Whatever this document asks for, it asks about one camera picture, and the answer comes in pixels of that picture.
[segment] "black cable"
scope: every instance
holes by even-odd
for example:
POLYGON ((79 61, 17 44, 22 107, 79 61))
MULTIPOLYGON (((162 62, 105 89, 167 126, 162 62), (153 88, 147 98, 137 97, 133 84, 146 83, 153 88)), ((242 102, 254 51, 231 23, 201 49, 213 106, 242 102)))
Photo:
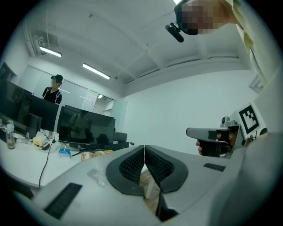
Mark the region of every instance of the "black cable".
POLYGON ((47 154, 47 160, 46 160, 46 163, 45 163, 45 165, 44 165, 44 167, 43 167, 43 169, 42 169, 42 172, 41 172, 41 174, 40 174, 39 183, 38 183, 39 188, 40 188, 40 181, 41 181, 41 177, 42 177, 43 171, 44 171, 45 166, 47 165, 47 162, 48 162, 48 156, 49 156, 49 152, 50 152, 50 149, 51 149, 51 147, 52 147, 52 144, 53 144, 53 142, 52 142, 52 143, 51 143, 51 145, 50 145, 50 148, 49 148, 49 151, 48 151, 48 154, 47 154))

